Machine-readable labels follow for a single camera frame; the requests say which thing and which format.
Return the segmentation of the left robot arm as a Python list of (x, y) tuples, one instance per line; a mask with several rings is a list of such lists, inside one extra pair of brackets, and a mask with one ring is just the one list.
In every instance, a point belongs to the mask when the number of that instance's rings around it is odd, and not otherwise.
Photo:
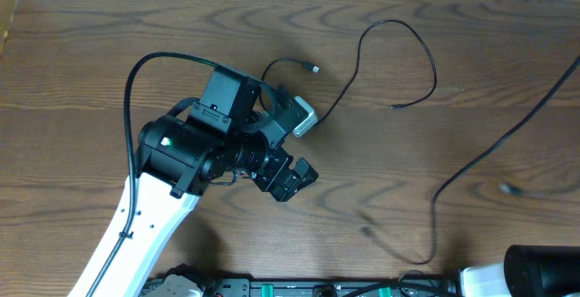
[(314, 168), (282, 144), (316, 122), (314, 109), (285, 87), (216, 66), (200, 98), (142, 128), (121, 201), (71, 294), (138, 295), (179, 224), (228, 172), (248, 174), (278, 202), (314, 183)]

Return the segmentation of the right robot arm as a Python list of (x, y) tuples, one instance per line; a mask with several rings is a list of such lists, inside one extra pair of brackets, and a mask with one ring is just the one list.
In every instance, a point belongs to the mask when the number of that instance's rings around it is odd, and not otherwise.
[(465, 297), (563, 297), (579, 294), (579, 248), (511, 245), (499, 263), (459, 272)]

